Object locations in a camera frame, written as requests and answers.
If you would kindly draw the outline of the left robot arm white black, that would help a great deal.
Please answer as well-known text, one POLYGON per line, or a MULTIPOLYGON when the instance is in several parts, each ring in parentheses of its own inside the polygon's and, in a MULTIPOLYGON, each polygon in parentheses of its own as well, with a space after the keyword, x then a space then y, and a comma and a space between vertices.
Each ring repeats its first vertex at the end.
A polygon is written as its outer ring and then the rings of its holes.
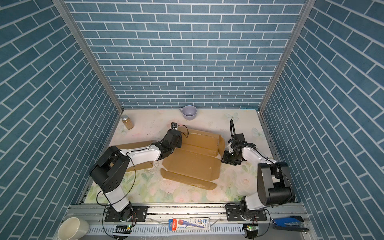
POLYGON ((170 129, 159 141, 145 148, 121 150, 116 146, 109 147, 97 162, 90 168, 93 181, 109 201, 108 207, 118 213, 130 211, 128 194, 122 189, 122 181, 126 170, 139 164, 155 162, 171 155, 176 148, 182 146, 183 133, 170 129))

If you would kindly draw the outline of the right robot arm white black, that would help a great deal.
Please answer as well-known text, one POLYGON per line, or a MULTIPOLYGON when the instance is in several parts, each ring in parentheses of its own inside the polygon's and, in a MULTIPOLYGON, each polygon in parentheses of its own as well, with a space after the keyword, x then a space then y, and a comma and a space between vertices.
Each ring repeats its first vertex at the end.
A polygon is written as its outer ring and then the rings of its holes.
POLYGON ((292 177, 286 162, 270 159, 255 144, 245 141, 243 134, 231 134, 229 150, 224 152, 222 163, 232 166, 248 162, 257 167, 257 191, 244 196, 241 206, 245 212, 261 210, 295 201, 292 177))

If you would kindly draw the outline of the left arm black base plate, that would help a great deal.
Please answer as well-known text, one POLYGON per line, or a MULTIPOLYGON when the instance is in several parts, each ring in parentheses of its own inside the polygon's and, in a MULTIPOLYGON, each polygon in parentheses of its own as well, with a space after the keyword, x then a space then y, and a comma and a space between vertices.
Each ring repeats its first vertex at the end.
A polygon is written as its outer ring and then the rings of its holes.
POLYGON ((121 212, 117 212, 114 207, 107 207, 104 211, 104 221, 107 223, 137 223, 144 222, 148 213, 148 206, 128 205, 121 212))

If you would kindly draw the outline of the brown cardboard box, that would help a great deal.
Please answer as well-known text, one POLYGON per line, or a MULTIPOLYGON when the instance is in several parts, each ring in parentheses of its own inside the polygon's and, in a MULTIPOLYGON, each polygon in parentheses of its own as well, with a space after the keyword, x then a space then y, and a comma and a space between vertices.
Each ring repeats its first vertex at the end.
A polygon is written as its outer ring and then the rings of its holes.
POLYGON ((211 191, 217 187, 214 180, 220 176, 221 157, 225 151, 221 135, 189 130, 182 138, 182 147, 163 159, 163 178, 211 191))
POLYGON ((154 159, 150 158, 152 154, 150 154, 149 152, 144 154, 143 153, 140 154, 139 152, 133 152, 133 150, 146 149, 151 143, 152 143, 151 141, 144 141, 144 142, 116 145, 116 147, 120 149, 124 155, 128 154, 128 156, 132 160, 132 163, 129 163, 129 166, 126 172, 132 172, 134 171, 134 169, 136 170, 149 169, 154 166, 154 159))

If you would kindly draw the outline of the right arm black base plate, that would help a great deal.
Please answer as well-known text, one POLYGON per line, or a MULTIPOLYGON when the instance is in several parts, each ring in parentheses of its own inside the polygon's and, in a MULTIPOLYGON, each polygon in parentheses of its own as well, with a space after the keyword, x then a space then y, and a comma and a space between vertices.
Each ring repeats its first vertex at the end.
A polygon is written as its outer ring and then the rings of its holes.
POLYGON ((226 216, 228 222, 239 221, 266 221, 267 216, 264 210, 247 210, 246 207, 236 203, 225 204, 226 216))

